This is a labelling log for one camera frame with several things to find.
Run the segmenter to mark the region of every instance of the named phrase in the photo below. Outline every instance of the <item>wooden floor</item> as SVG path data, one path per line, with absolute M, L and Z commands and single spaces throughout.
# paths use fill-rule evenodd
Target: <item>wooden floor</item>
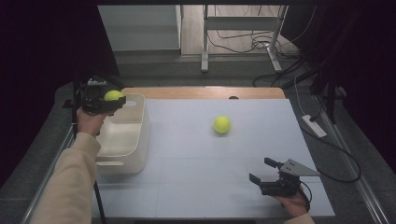
M 204 8 L 203 6 L 184 6 L 183 10 L 184 18 L 181 31 L 181 54 L 201 54 L 204 39 Z M 278 10 L 279 6 L 209 6 L 208 15 L 235 17 L 276 17 Z M 272 32 L 269 32 L 266 34 L 251 35 L 251 33 L 251 31 L 208 31 L 209 38 L 213 44 L 236 51 L 250 50 L 252 38 L 257 36 L 260 36 L 257 38 L 259 41 L 271 41 L 271 36 L 273 34 Z M 222 38 L 232 35 L 246 36 Z M 282 36 L 279 36 L 278 41 L 284 52 L 296 50 L 296 48 Z M 209 42 L 209 54 L 235 54 L 235 52 L 232 52 L 231 50 L 215 47 L 213 44 Z M 255 49 L 249 53 L 266 53 L 266 50 Z

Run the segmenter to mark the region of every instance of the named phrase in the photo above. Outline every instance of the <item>yellow ball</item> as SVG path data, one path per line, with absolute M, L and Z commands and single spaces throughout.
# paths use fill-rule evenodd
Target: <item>yellow ball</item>
M 231 122 L 225 116 L 218 116 L 213 123 L 213 127 L 218 133 L 227 133 L 231 128 Z
M 106 101 L 118 100 L 123 94 L 120 91 L 108 91 L 105 95 Z

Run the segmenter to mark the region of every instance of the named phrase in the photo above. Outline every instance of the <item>person's left hand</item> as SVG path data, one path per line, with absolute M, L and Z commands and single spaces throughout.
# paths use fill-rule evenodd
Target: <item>person's left hand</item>
M 104 120 L 107 116 L 114 114 L 115 111 L 97 114 L 97 115 L 89 115 L 82 110 L 80 107 L 77 111 L 77 120 L 78 120 L 78 132 L 79 133 L 88 133 L 93 137 L 99 133 Z

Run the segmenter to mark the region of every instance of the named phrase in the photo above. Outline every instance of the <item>sleeve cuff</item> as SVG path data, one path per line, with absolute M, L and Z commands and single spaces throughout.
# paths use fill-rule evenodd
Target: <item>sleeve cuff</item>
M 77 133 L 76 140 L 71 148 L 78 149 L 89 154 L 94 160 L 99 153 L 100 144 L 88 133 Z
M 309 215 L 309 213 L 305 213 L 302 216 L 295 217 L 292 219 L 287 220 L 283 224 L 314 224 L 314 220 Z

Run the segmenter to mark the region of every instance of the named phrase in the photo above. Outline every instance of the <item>gray carpet floor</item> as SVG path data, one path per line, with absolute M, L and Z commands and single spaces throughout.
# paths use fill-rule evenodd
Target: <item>gray carpet floor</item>
M 294 60 L 281 60 L 281 65 L 286 68 Z M 209 59 L 209 72 L 202 74 L 200 71 L 199 57 L 146 57 L 142 60 L 126 56 L 118 58 L 120 77 L 115 77 L 127 87 L 158 87 L 158 86 L 235 86 L 251 87 L 255 77 L 272 75 L 273 68 L 265 55 L 254 57 L 225 57 L 216 56 Z M 294 79 L 306 71 L 303 65 L 295 72 L 282 77 L 279 82 L 284 83 Z M 256 84 L 258 87 L 268 87 L 274 77 L 265 77 Z M 313 96 L 309 86 L 313 78 L 306 79 L 297 85 L 297 94 L 294 87 L 285 90 L 286 97 L 290 99 L 294 113 L 303 129 L 308 130 L 300 117 L 303 115 L 298 104 L 305 114 L 311 116 L 319 112 L 322 101 L 321 96 Z M 0 223 L 19 223 L 32 201 L 35 191 L 41 183 L 52 158 L 59 149 L 70 127 L 70 109 L 63 109 L 64 101 L 72 98 L 71 85 L 65 85 L 57 90 L 56 101 L 43 124 L 40 133 L 29 148 L 28 153 L 21 161 L 8 182 L 0 191 Z M 382 205 L 389 223 L 396 223 L 396 176 L 389 169 L 375 147 L 362 133 L 353 119 L 342 106 L 342 100 L 335 103 L 335 128 L 345 140 L 348 149 L 361 165 L 364 179 Z M 328 127 L 325 116 L 317 122 L 326 131 Z M 339 178 L 350 178 L 344 156 L 335 147 L 323 144 L 316 138 L 304 133 L 305 141 L 311 152 L 316 166 L 331 175 Z M 329 134 L 325 141 L 336 144 L 335 139 Z M 329 178 L 321 177 L 326 192 L 335 212 L 335 217 L 315 218 L 317 223 L 375 223 L 356 184 L 342 184 Z M 183 221 L 183 223 L 282 223 L 283 219 L 269 220 L 233 220 L 233 221 Z M 110 218 L 108 223 L 133 223 L 133 220 Z M 99 218 L 94 218 L 92 223 L 101 223 Z M 172 220 L 136 220 L 135 223 L 181 223 Z

